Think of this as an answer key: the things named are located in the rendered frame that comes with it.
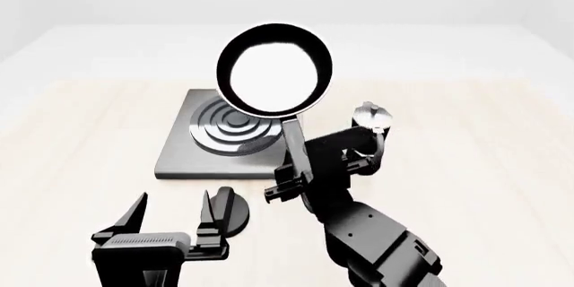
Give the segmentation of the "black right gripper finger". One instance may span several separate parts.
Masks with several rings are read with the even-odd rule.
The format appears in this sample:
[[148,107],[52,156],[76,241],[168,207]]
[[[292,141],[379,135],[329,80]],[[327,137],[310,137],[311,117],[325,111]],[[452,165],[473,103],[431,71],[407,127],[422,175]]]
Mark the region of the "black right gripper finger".
[[342,160],[349,175],[372,176],[380,169],[381,156],[360,155],[357,152],[347,152]]
[[309,179],[305,172],[298,173],[291,163],[282,165],[274,171],[275,186],[264,191],[264,198],[267,203],[279,199],[282,202],[301,197],[303,203],[308,203],[306,189],[309,186]]

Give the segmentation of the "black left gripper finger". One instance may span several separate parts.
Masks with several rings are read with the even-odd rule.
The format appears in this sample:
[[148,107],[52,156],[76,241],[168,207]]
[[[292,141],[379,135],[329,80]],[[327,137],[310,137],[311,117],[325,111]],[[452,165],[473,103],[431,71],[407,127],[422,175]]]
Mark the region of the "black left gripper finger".
[[196,230],[196,245],[199,248],[220,248],[222,246],[222,235],[214,219],[207,190],[204,191],[200,223]]
[[107,242],[116,235],[139,233],[142,227],[147,202],[148,194],[143,192],[115,224],[104,230],[95,232],[91,235],[91,240],[93,242]]

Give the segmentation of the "black frying pan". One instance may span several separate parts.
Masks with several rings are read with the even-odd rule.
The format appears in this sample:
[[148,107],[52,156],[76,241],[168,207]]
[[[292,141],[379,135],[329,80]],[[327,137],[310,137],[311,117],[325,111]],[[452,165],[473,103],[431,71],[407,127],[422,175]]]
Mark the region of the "black frying pan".
[[252,117],[278,119],[294,173],[312,172],[298,115],[326,95],[333,62],[326,44],[296,25],[266,23],[240,33],[216,65],[217,91]]

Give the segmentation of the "dark grey stove plate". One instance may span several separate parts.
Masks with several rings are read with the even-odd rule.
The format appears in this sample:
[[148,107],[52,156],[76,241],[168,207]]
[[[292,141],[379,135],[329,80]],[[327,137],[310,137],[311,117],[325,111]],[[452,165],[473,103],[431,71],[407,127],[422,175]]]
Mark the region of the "dark grey stove plate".
[[271,179],[286,146],[277,119],[234,109],[216,90],[189,90],[154,168],[158,179]]

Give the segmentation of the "black kettle with silver lid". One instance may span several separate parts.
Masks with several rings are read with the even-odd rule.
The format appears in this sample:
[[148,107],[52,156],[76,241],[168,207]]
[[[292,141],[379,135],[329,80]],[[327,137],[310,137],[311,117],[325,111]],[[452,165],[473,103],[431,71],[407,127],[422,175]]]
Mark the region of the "black kettle with silver lid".
[[306,142],[310,146],[341,149],[343,154],[357,152],[360,155],[383,157],[387,136],[393,117],[381,106],[370,101],[362,103],[352,114],[351,127]]

